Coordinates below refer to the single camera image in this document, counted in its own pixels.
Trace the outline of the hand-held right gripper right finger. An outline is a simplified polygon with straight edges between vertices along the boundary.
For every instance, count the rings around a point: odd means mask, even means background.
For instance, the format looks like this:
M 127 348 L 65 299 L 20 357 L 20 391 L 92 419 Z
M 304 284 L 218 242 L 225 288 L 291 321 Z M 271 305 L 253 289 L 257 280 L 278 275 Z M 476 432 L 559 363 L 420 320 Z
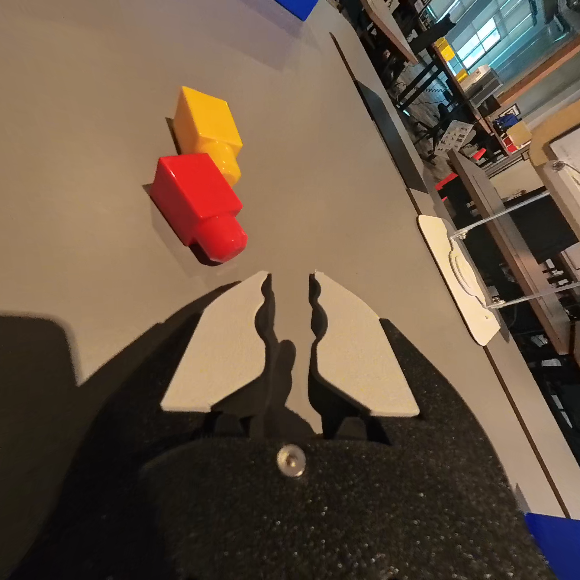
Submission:
M 315 379 L 372 417 L 419 416 L 379 315 L 323 272 L 309 284 Z

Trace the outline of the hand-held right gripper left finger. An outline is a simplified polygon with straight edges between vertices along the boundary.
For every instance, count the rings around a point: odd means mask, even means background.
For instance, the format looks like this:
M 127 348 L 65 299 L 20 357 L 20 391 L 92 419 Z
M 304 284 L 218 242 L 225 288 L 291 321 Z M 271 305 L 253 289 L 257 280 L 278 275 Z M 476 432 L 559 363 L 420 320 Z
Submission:
M 259 380 L 272 360 L 272 274 L 257 272 L 202 312 L 161 400 L 165 412 L 212 411 Z

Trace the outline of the red mega block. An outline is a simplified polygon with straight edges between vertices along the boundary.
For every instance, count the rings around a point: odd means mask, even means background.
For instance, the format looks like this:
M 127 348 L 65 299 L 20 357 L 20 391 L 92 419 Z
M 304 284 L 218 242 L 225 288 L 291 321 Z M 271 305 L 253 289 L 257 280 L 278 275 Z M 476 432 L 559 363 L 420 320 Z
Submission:
M 185 247 L 225 263 L 245 250 L 243 204 L 208 154 L 162 156 L 149 196 Z

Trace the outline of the yellow mega block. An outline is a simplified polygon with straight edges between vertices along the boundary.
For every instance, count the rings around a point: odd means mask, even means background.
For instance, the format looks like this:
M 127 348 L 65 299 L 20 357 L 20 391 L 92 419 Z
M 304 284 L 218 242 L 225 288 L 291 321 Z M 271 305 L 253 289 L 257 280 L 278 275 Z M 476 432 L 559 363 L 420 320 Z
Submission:
M 181 154 L 207 154 L 228 184 L 237 184 L 243 141 L 225 100 L 182 86 L 173 132 Z

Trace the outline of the white sign stand base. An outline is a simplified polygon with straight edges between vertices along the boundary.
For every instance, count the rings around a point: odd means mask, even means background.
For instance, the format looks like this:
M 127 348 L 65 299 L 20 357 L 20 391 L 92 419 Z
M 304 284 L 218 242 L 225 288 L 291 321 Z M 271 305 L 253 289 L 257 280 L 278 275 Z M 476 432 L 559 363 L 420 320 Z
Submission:
M 421 214 L 417 224 L 471 337 L 486 346 L 501 325 L 463 242 L 452 238 L 450 223 L 439 217 Z

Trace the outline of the neighbouring grey desk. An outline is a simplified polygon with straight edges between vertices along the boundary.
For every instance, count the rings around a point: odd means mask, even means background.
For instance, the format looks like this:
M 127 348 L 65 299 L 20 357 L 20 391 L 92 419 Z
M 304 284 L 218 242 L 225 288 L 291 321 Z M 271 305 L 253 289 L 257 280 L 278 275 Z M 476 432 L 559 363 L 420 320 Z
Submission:
M 551 285 L 542 268 L 533 258 L 486 173 L 454 150 L 450 151 L 449 160 L 482 217 L 479 222 L 461 228 L 459 239 L 466 239 L 475 228 L 485 225 L 520 288 L 529 295 L 549 289 Z M 556 294 L 530 301 L 531 307 L 556 352 L 561 355 L 571 354 L 573 348 L 570 319 L 555 296 Z

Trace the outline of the long wooden table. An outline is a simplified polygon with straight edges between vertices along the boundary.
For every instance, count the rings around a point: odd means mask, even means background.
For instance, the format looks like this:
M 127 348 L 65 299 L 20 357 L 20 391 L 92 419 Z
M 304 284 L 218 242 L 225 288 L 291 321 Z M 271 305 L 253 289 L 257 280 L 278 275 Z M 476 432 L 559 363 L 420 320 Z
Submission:
M 415 66 L 416 55 L 411 50 L 405 35 L 395 21 L 386 1 L 360 1 L 373 24 L 381 30 L 392 49 L 403 61 Z

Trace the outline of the blue corner tape far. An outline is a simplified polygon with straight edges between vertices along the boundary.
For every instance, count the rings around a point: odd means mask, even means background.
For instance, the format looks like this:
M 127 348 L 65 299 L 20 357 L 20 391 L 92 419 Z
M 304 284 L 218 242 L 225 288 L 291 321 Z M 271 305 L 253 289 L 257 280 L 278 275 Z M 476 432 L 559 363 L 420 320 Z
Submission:
M 308 19 L 318 4 L 317 0 L 276 0 L 275 2 L 302 22 Z

